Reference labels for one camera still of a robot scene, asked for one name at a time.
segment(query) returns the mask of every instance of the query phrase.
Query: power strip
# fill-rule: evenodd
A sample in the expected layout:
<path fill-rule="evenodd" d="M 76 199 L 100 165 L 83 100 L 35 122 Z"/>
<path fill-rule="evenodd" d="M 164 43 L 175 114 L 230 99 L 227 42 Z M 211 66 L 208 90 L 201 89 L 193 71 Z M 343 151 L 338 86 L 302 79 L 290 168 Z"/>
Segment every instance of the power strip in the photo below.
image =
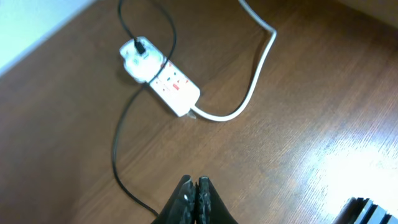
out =
<path fill-rule="evenodd" d="M 196 114 L 211 121 L 229 121 L 234 119 L 241 114 L 248 105 L 260 76 L 261 68 L 277 35 L 276 30 L 263 21 L 250 8 L 245 0 L 238 1 L 244 10 L 246 10 L 246 12 L 262 28 L 271 33 L 271 38 L 260 57 L 246 97 L 243 99 L 240 106 L 231 114 L 226 116 L 217 116 L 197 108 L 195 103 L 198 101 L 200 96 L 199 88 L 172 62 L 168 62 L 161 73 L 154 79 L 166 59 L 162 52 L 160 52 L 145 37 L 138 37 L 137 40 L 130 40 L 121 47 L 120 54 L 124 58 L 124 68 L 138 83 L 149 83 L 152 89 L 179 117 L 187 114 L 190 110 L 193 110 Z M 145 52 L 143 54 L 139 54 L 137 52 L 134 42 L 140 42 L 143 45 L 145 48 Z"/>
<path fill-rule="evenodd" d="M 137 40 L 145 47 L 145 53 L 140 55 L 134 40 L 130 40 L 120 48 L 120 54 L 130 76 L 138 83 L 149 83 L 166 58 L 145 37 Z M 187 114 L 200 96 L 199 88 L 170 61 L 149 85 L 179 117 Z"/>

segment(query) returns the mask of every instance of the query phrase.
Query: black robotic claw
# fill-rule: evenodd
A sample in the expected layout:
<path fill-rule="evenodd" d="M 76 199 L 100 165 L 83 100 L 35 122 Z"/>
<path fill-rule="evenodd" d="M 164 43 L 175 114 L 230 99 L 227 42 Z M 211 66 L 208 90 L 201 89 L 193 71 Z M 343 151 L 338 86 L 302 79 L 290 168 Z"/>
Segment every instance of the black robotic claw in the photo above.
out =
<path fill-rule="evenodd" d="M 191 177 L 181 178 L 160 215 L 152 224 L 238 224 L 208 177 L 193 185 Z"/>

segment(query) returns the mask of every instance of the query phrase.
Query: wooden surface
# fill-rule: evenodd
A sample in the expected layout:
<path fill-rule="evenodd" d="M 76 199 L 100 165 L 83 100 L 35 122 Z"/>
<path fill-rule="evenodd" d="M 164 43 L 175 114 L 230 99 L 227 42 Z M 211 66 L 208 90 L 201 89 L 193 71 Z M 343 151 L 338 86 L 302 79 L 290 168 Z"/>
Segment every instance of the wooden surface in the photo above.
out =
<path fill-rule="evenodd" d="M 163 1 L 172 61 L 226 114 L 269 37 L 235 1 Z M 145 92 L 118 167 L 160 211 L 184 174 L 208 175 L 239 223 L 331 223 L 352 196 L 398 215 L 396 30 L 329 1 L 249 1 L 279 36 L 238 118 L 176 118 Z M 150 223 L 111 172 L 111 141 L 139 88 L 118 56 L 117 1 L 99 1 L 0 79 L 1 223 Z M 161 51 L 170 27 L 148 1 L 126 22 Z"/>

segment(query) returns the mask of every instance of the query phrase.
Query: black cord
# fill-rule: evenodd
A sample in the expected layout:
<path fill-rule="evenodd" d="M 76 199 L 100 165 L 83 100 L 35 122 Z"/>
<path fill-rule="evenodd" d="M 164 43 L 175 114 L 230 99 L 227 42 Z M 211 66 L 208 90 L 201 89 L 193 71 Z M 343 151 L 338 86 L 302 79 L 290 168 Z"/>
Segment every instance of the black cord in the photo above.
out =
<path fill-rule="evenodd" d="M 123 3 L 123 0 L 119 0 L 119 7 L 118 7 L 118 14 L 119 14 L 119 18 L 120 18 L 120 22 L 122 24 L 122 26 L 124 27 L 124 29 L 126 30 L 127 34 L 134 40 L 136 40 L 136 37 L 133 36 L 133 34 L 131 33 L 131 31 L 127 28 L 127 26 L 125 25 L 123 18 L 121 16 L 121 5 Z M 144 88 L 149 85 L 153 80 L 155 80 L 159 74 L 162 72 L 162 70 L 164 69 L 164 67 L 167 65 L 167 62 L 169 62 L 171 56 L 173 55 L 174 49 L 175 49 L 175 45 L 177 44 L 177 31 L 175 29 L 174 26 L 174 22 L 171 18 L 171 16 L 167 13 L 167 11 L 157 2 L 153 1 L 152 2 L 162 13 L 163 15 L 166 17 L 166 19 L 169 21 L 172 30 L 173 30 L 173 46 L 170 50 L 169 55 L 166 58 L 166 61 L 163 63 L 163 66 L 160 68 L 160 70 L 156 73 L 156 75 L 150 80 L 150 82 L 148 82 L 148 84 L 143 84 L 140 89 L 138 89 L 131 97 L 130 100 L 126 103 L 122 114 L 120 115 L 119 121 L 118 121 L 118 125 L 116 126 L 116 130 L 115 130 L 115 134 L 113 137 L 113 146 L 112 146 L 112 170 L 113 170 L 113 175 L 114 178 L 116 180 L 116 182 L 119 184 L 120 188 L 122 188 L 122 190 L 124 191 L 124 193 L 126 193 L 130 198 L 133 199 L 133 201 L 137 202 L 139 205 L 141 205 L 142 207 L 144 207 L 145 209 L 147 209 L 148 211 L 152 212 L 156 217 L 159 216 L 159 214 L 150 206 L 148 206 L 147 204 L 145 204 L 144 202 L 142 202 L 141 200 L 139 200 L 136 196 L 134 196 L 132 193 L 130 193 L 130 191 L 123 185 L 123 183 L 120 180 L 119 174 L 118 174 L 118 170 L 116 168 L 116 155 L 118 153 L 118 142 L 119 142 L 119 137 L 120 137 L 120 132 L 121 132 L 121 128 L 124 122 L 124 119 L 126 118 L 127 112 L 129 110 L 129 108 L 131 107 L 133 101 L 137 98 L 137 96 L 144 90 Z"/>

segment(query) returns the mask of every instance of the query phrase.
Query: white cable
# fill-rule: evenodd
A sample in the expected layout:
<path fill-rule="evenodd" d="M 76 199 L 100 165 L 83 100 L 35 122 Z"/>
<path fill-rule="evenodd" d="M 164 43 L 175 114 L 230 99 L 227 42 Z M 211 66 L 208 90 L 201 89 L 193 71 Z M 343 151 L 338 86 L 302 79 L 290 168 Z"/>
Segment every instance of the white cable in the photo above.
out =
<path fill-rule="evenodd" d="M 274 43 L 275 39 L 276 39 L 276 30 L 274 28 L 272 28 L 270 25 L 268 25 L 265 21 L 263 21 L 251 8 L 250 6 L 246 3 L 245 0 L 238 0 L 239 3 L 242 5 L 242 7 L 246 10 L 246 12 L 249 13 L 249 15 L 260 25 L 262 26 L 265 30 L 268 30 L 272 35 L 271 38 L 269 39 L 269 42 L 267 44 L 267 47 L 264 49 L 262 56 L 260 58 L 260 61 L 257 65 L 256 68 L 256 72 L 254 73 L 253 76 L 253 81 L 250 84 L 249 87 L 249 91 L 245 97 L 245 99 L 243 100 L 243 102 L 241 103 L 241 106 L 239 106 L 238 109 L 236 109 L 236 111 L 234 111 L 233 113 L 226 115 L 226 116 L 215 116 L 212 114 L 208 114 L 204 111 L 202 111 L 201 109 L 197 108 L 195 105 L 192 106 L 192 110 L 198 114 L 199 116 L 212 120 L 212 121 L 229 121 L 231 119 L 234 119 L 235 117 L 237 117 L 237 115 L 241 114 L 242 111 L 245 109 L 245 107 L 248 105 L 251 96 L 253 95 L 254 92 L 254 88 L 256 87 L 257 81 L 259 79 L 259 75 L 261 72 L 261 68 L 262 65 L 264 64 L 264 61 L 266 60 L 266 57 L 268 55 L 269 50 L 272 47 L 272 44 Z"/>

